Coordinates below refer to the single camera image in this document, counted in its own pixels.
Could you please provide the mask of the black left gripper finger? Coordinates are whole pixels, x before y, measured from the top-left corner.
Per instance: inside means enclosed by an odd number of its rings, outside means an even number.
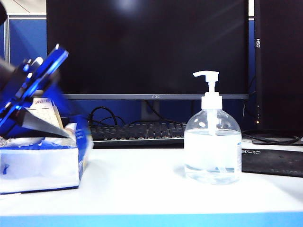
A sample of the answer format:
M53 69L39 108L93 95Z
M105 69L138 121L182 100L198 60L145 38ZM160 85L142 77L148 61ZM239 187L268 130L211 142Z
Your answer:
M18 126L38 132L43 137L69 138L69 134L36 116L25 108L18 110Z

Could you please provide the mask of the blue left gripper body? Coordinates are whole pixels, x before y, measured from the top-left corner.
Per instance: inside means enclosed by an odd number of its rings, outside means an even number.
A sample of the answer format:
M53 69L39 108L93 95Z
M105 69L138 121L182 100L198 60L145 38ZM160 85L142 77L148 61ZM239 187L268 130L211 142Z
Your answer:
M42 137L38 132L18 126L18 110L31 106L36 91L42 93L56 84L56 70L68 57L58 44L45 58L23 61L14 67L0 62L0 135L2 137Z

